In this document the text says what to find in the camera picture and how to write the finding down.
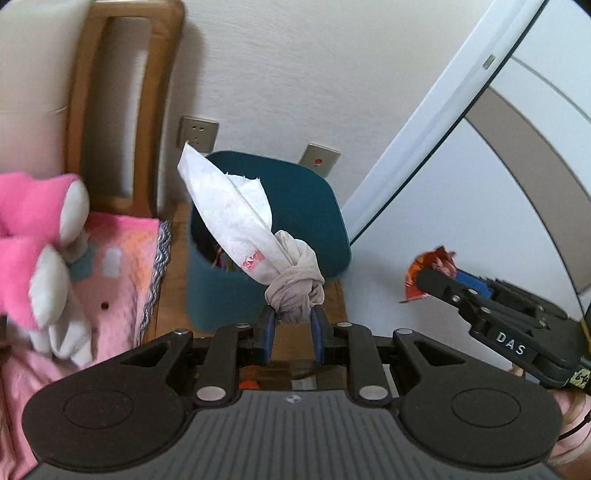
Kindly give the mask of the person's right hand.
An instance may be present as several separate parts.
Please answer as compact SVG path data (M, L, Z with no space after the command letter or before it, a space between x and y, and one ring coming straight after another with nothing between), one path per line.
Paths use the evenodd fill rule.
M577 388L551 389L562 414L560 439L549 464L567 478L590 478L590 396Z

